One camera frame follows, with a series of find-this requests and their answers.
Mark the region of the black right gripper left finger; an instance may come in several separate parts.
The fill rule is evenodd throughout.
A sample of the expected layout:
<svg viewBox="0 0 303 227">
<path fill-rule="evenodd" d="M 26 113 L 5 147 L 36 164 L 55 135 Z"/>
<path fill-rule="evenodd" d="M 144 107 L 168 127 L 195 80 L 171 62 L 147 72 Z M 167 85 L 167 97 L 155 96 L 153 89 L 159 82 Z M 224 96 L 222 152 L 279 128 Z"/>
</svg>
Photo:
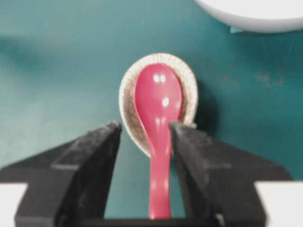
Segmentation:
<svg viewBox="0 0 303 227">
<path fill-rule="evenodd" d="M 0 170 L 3 227 L 69 227 L 102 218 L 118 154 L 121 123 L 14 162 Z"/>
</svg>

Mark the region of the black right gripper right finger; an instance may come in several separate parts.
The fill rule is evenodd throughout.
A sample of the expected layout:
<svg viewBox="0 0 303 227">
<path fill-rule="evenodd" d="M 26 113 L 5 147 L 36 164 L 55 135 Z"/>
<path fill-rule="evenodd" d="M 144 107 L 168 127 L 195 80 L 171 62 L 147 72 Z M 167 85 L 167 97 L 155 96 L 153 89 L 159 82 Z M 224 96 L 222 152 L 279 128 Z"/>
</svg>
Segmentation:
<svg viewBox="0 0 303 227">
<path fill-rule="evenodd" d="M 280 164 L 171 122 L 171 144 L 187 218 L 226 227 L 263 227 L 265 211 L 256 181 L 291 181 Z"/>
</svg>

